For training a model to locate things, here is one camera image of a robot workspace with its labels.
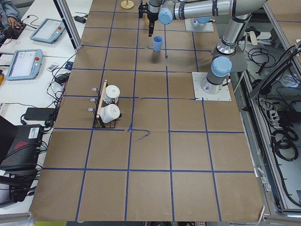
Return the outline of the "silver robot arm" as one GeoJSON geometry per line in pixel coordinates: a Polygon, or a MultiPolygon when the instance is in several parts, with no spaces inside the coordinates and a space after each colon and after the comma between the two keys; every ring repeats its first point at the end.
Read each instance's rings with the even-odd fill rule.
{"type": "Polygon", "coordinates": [[[190,23],[194,27],[201,27],[205,26],[208,23],[213,23],[215,20],[213,20],[210,16],[204,16],[204,17],[197,17],[197,18],[192,18],[190,20],[190,23]]]}
{"type": "Polygon", "coordinates": [[[252,13],[264,3],[263,0],[142,0],[138,12],[140,18],[147,15],[149,36],[153,35],[156,21],[168,25],[174,20],[183,20],[189,32],[212,32],[212,17],[228,15],[228,27],[214,48],[212,66],[224,66],[222,60],[226,59],[232,72],[242,72],[247,64],[238,42],[252,13]]]}

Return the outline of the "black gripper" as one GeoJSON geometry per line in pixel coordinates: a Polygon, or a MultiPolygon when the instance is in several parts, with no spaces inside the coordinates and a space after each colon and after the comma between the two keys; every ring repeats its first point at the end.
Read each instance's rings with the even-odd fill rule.
{"type": "Polygon", "coordinates": [[[158,20],[158,14],[160,11],[160,7],[162,5],[162,0],[147,0],[145,4],[143,4],[143,0],[140,0],[138,7],[139,18],[143,17],[143,14],[147,14],[147,18],[149,22],[149,34],[151,37],[154,32],[155,21],[158,20]]]}

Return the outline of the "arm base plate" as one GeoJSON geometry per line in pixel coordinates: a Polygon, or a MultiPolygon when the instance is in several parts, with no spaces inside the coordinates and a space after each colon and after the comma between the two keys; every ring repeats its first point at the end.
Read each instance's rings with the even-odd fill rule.
{"type": "Polygon", "coordinates": [[[185,28],[188,32],[214,32],[212,22],[199,23],[194,19],[185,19],[185,28]]]}
{"type": "Polygon", "coordinates": [[[213,85],[207,80],[207,73],[192,72],[192,81],[196,100],[231,101],[226,79],[220,85],[213,85]]]}

